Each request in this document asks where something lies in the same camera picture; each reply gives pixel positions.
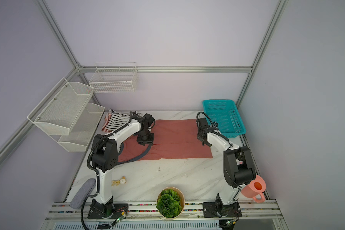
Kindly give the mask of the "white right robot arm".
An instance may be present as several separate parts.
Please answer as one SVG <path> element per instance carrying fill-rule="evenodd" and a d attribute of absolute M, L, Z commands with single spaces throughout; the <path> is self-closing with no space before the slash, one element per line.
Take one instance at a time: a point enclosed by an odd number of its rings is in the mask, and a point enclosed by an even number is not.
<path fill-rule="evenodd" d="M 197 139 L 203 146 L 214 147 L 223 157 L 223 176 L 226 185 L 214 202 L 203 203 L 205 217 L 241 216 L 238 198 L 244 187 L 256 178 L 253 157 L 248 147 L 232 143 L 218 129 L 218 124 L 204 112 L 196 115 Z"/>

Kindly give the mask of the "dark red tank top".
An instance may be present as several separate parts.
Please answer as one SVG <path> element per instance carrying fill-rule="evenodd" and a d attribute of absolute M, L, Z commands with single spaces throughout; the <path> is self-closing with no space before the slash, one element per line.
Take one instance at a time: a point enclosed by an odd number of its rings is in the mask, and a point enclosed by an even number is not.
<path fill-rule="evenodd" d="M 203 146 L 197 139 L 194 119 L 157 120 L 151 132 L 154 133 L 154 142 L 142 161 L 212 158 L 210 147 Z"/>

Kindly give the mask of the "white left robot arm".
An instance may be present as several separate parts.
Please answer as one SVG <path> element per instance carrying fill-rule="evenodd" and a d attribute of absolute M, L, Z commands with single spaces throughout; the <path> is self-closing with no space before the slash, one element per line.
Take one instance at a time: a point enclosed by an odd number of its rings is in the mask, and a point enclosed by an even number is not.
<path fill-rule="evenodd" d="M 156 121 L 152 115 L 140 116 L 131 111 L 128 121 L 121 127 L 106 135 L 96 135 L 94 137 L 91 152 L 87 158 L 87 167 L 95 172 L 96 192 L 92 195 L 87 194 L 81 203 L 80 220 L 84 229 L 88 229 L 83 212 L 89 198 L 93 199 L 90 211 L 95 211 L 99 217 L 108 219 L 116 213 L 112 189 L 106 184 L 106 180 L 111 177 L 116 166 L 138 161 L 149 153 L 154 141 L 154 133 L 150 130 L 155 124 Z M 137 135 L 139 145 L 147 146 L 146 150 L 130 160 L 119 162 L 118 158 L 123 151 L 124 141 L 134 134 Z"/>

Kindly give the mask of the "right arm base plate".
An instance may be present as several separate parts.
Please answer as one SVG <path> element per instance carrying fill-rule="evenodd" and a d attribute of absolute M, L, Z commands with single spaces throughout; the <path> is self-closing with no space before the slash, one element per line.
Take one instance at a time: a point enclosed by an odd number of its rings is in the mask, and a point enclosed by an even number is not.
<path fill-rule="evenodd" d="M 230 205 L 221 205 L 217 202 L 204 202 L 203 213 L 205 218 L 241 218 L 242 211 L 239 202 Z"/>

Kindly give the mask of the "black white striped tank top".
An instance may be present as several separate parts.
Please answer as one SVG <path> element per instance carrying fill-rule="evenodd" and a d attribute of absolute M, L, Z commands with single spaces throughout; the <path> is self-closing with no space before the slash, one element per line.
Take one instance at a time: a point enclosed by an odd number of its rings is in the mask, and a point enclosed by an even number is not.
<path fill-rule="evenodd" d="M 130 122 L 130 114 L 116 112 L 113 109 L 109 109 L 108 113 L 111 114 L 111 118 L 108 123 L 108 128 L 110 129 L 110 132 L 114 132 L 118 128 Z"/>

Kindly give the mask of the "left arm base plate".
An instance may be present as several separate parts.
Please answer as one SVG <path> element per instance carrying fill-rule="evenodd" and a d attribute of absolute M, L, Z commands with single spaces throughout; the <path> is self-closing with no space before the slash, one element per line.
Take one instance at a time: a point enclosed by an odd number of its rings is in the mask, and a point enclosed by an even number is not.
<path fill-rule="evenodd" d="M 101 204 L 93 202 L 88 213 L 88 219 L 117 219 L 122 216 L 122 212 L 127 213 L 129 205 L 127 203 Z"/>

